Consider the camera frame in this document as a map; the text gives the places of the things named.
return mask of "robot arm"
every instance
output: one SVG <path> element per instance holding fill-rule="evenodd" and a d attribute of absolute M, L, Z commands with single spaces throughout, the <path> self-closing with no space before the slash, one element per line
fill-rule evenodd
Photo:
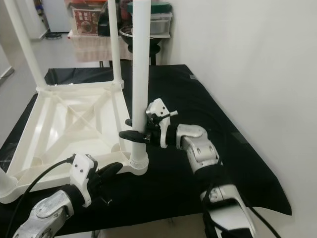
<path fill-rule="evenodd" d="M 219 162 L 217 150 L 208 140 L 206 130 L 198 125 L 170 125 L 169 118 L 177 111 L 170 113 L 161 99 L 150 103 L 146 114 L 148 123 L 145 134 L 122 131 L 119 136 L 161 148 L 173 145 L 184 150 L 200 187 L 207 237 L 222 238 L 226 229 L 234 234 L 229 237 L 254 238 L 253 221 L 236 186 L 230 182 L 223 164 Z M 132 121 L 127 120 L 126 123 L 131 125 Z"/>
<path fill-rule="evenodd" d="M 70 184 L 38 202 L 13 238 L 53 238 L 77 209 L 88 207 L 100 194 L 101 184 L 122 168 L 121 163 L 113 163 L 96 172 L 97 165 L 90 155 L 77 154 L 69 172 Z"/>

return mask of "stool leg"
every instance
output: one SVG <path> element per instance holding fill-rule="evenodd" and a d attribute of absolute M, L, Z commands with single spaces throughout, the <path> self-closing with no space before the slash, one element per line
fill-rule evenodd
<path fill-rule="evenodd" d="M 156 64 L 157 64 L 157 56 L 151 55 L 151 65 L 156 65 Z"/>

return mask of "black tablecloth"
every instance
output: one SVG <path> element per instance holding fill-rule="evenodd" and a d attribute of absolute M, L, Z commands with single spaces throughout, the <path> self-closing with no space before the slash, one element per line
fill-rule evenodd
<path fill-rule="evenodd" d="M 132 116 L 132 68 L 122 65 L 125 81 L 123 94 Z M 111 68 L 50 69 L 48 84 L 110 81 Z M 185 65 L 150 66 L 149 101 L 162 98 L 170 111 L 179 115 L 171 123 L 197 124 L 204 127 L 216 146 L 231 179 L 252 206 L 291 214 L 289 202 L 273 172 L 243 138 L 206 89 Z M 0 150 L 0 158 L 12 156 L 36 95 Z M 134 225 L 154 220 L 201 212 L 195 180 L 185 152 L 147 146 L 149 168 L 146 174 L 117 175 L 107 185 L 113 202 L 109 207 L 96 199 L 88 209 L 70 218 L 58 235 Z M 6 169 L 7 163 L 0 164 Z M 26 220 L 32 206 L 51 195 L 56 188 L 32 192 L 17 217 L 15 227 Z M 16 201 L 0 205 L 0 237 L 8 225 Z"/>

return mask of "black fabric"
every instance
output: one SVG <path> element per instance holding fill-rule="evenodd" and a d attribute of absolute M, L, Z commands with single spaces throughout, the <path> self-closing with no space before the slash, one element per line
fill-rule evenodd
<path fill-rule="evenodd" d="M 122 66 L 123 94 L 132 116 L 132 68 Z M 101 82 L 113 79 L 111 68 L 50 69 L 49 84 Z M 239 191 L 252 206 L 291 214 L 290 204 L 276 176 L 245 140 L 237 128 L 185 65 L 150 66 L 149 101 L 162 98 L 170 111 L 172 124 L 197 124 L 206 129 L 220 158 Z M 10 143 L 17 143 L 26 123 L 25 112 L 12 131 Z M 70 218 L 58 235 L 134 225 L 154 220 L 200 213 L 199 188 L 186 153 L 173 146 L 161 149 L 147 145 L 149 168 L 146 174 L 116 175 L 106 185 L 112 202 L 107 206 L 96 199 L 87 209 Z M 15 227 L 28 217 L 32 206 L 56 189 L 32 192 Z M 0 237 L 6 230 L 16 201 L 0 205 Z"/>
<path fill-rule="evenodd" d="M 230 176 L 222 165 L 209 165 L 197 170 L 195 179 L 200 192 L 206 191 L 211 183 L 215 186 L 231 184 Z"/>
<path fill-rule="evenodd" d="M 18 122 L 14 126 L 12 132 L 5 140 L 3 146 L 0 149 L 0 167 L 6 172 L 11 163 L 12 157 L 14 155 L 15 149 L 18 145 L 22 132 L 24 130 L 25 124 L 29 118 L 33 105 L 36 101 L 37 94 L 35 94 L 28 105 L 26 106 L 24 112 L 19 118 Z"/>
<path fill-rule="evenodd" d="M 66 184 L 60 188 L 67 193 L 71 204 L 73 205 L 74 212 L 77 213 L 78 209 L 80 209 L 83 204 L 85 204 L 85 199 L 79 189 L 75 185 Z"/>
<path fill-rule="evenodd" d="M 248 228 L 230 230 L 230 232 L 233 233 L 235 236 L 222 232 L 222 238 L 252 238 L 251 232 Z"/>
<path fill-rule="evenodd" d="M 176 146 L 176 133 L 178 125 L 170 125 L 166 132 L 166 144 Z"/>
<path fill-rule="evenodd" d="M 145 140 L 144 140 L 145 135 L 136 130 L 120 131 L 119 136 L 125 140 L 130 140 L 137 143 L 145 143 Z"/>

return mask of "white pole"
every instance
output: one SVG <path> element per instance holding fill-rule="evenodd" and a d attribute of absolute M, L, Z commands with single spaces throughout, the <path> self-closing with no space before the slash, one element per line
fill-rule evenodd
<path fill-rule="evenodd" d="M 133 100 L 132 128 L 145 131 L 148 106 L 151 0 L 133 1 Z M 148 163 L 146 145 L 133 142 L 130 163 L 142 169 Z"/>
<path fill-rule="evenodd" d="M 42 76 L 38 62 L 36 61 L 36 58 L 30 43 L 30 39 L 25 31 L 20 14 L 16 8 L 15 0 L 4 0 L 4 3 L 8 10 L 15 33 L 21 44 L 26 61 L 28 62 L 30 70 L 33 74 L 35 83 L 38 87 L 46 87 L 47 84 L 44 81 L 44 77 Z"/>
<path fill-rule="evenodd" d="M 0 168 L 0 197 L 6 195 L 12 191 L 16 186 L 16 178 L 9 177 L 1 168 Z"/>
<path fill-rule="evenodd" d="M 117 13 L 116 13 L 116 7 L 115 7 L 115 0 L 108 0 L 108 11 L 109 11 L 111 54 L 112 54 L 112 66 L 113 66 L 113 81 L 114 83 L 121 85 L 121 87 L 123 88 L 124 82 L 121 76 L 120 49 L 119 49 L 119 37 L 118 37 L 118 25 L 117 25 Z"/>

